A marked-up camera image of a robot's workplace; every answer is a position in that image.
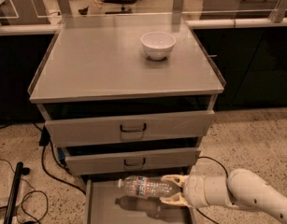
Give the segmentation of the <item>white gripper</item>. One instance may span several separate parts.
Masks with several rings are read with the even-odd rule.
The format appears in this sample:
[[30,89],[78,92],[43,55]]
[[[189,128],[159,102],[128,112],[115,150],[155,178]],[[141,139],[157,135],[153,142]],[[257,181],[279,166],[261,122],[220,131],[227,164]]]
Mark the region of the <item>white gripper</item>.
[[162,203],[192,208],[209,207],[206,198],[206,178],[202,175],[163,175],[163,182],[171,182],[182,188],[183,195],[178,192],[171,197],[161,197]]

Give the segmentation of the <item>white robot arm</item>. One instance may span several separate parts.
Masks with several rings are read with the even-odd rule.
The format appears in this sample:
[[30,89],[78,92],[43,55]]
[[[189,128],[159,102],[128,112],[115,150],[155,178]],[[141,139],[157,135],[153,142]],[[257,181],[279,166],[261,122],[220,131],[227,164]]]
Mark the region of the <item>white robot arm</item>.
[[287,224],[287,197],[250,170],[236,169],[228,176],[164,175],[161,180],[182,188],[170,197],[161,197],[162,203],[195,209],[222,206],[261,211]]

